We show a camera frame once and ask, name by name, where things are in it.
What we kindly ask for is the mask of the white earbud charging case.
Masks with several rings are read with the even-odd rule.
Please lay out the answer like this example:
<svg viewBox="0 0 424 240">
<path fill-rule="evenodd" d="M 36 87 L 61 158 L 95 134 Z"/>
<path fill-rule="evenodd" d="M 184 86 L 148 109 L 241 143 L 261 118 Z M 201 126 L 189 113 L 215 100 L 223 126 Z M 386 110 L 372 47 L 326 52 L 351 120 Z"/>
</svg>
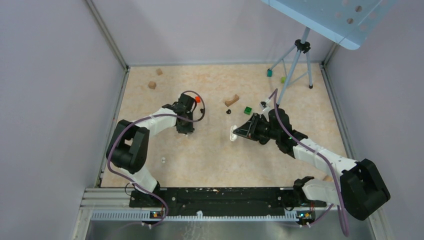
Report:
<svg viewBox="0 0 424 240">
<path fill-rule="evenodd" d="M 238 136 L 234 133 L 234 130 L 236 130 L 237 128 L 238 128 L 237 125 L 232 125 L 230 127 L 230 136 L 229 136 L 229 139 L 230 139 L 231 142 L 236 141 L 236 139 L 238 138 Z"/>
</svg>

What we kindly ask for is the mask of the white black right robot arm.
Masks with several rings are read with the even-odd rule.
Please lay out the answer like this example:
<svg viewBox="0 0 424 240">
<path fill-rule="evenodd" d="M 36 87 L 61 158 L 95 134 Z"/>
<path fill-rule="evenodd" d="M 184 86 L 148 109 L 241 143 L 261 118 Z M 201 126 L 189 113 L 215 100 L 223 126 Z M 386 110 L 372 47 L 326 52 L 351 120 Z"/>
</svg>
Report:
<svg viewBox="0 0 424 240">
<path fill-rule="evenodd" d="M 293 129 L 290 118 L 281 109 L 268 116 L 254 113 L 243 125 L 230 129 L 232 138 L 245 138 L 261 145 L 275 141 L 278 149 L 333 178 L 333 183 L 304 177 L 296 183 L 293 200 L 299 206 L 311 201 L 334 204 L 357 220 L 365 220 L 391 199 L 391 194 L 376 166 L 365 158 L 354 160 L 336 154 Z"/>
</svg>

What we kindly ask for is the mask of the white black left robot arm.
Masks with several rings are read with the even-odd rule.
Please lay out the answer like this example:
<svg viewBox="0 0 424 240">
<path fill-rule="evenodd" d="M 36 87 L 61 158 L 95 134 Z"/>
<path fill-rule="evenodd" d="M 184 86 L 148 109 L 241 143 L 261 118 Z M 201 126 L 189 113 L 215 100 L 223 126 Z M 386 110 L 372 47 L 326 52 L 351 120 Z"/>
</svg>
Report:
<svg viewBox="0 0 424 240">
<path fill-rule="evenodd" d="M 161 198 L 156 190 L 160 184 L 145 165 L 149 141 L 170 128 L 179 134 L 192 134 L 196 122 L 193 112 L 197 105 L 196 99 L 185 91 L 176 102 L 165 104 L 153 114 L 136 121 L 120 120 L 114 129 L 105 154 L 107 168 L 127 179 L 142 193 L 141 200 L 149 207 L 156 206 Z"/>
</svg>

